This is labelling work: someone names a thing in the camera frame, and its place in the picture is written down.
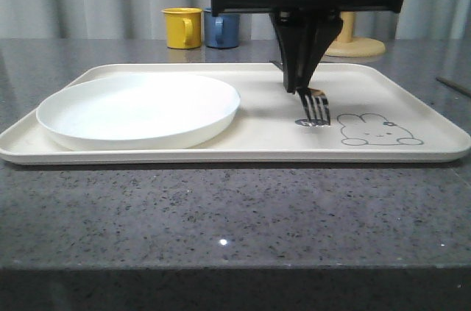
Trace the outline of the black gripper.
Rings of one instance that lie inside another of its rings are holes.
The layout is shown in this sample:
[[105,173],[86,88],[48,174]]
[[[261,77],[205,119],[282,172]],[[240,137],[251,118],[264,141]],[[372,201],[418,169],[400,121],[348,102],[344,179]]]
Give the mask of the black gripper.
[[210,0],[214,15],[268,13],[280,48],[283,85],[288,93],[307,88],[343,20],[338,12],[306,15],[291,10],[339,12],[392,11],[399,13],[403,0]]

